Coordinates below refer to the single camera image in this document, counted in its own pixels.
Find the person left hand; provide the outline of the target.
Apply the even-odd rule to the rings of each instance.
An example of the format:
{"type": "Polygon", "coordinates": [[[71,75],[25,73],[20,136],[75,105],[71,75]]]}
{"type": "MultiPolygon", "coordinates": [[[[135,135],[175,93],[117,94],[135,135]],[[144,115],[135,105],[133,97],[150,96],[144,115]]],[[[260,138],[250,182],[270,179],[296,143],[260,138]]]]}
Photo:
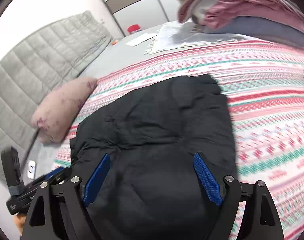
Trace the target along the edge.
{"type": "Polygon", "coordinates": [[[27,215],[23,214],[23,213],[18,213],[16,215],[14,215],[14,217],[13,217],[14,224],[15,224],[16,228],[18,229],[20,236],[22,235],[23,226],[25,224],[26,218],[27,218],[27,215]]]}

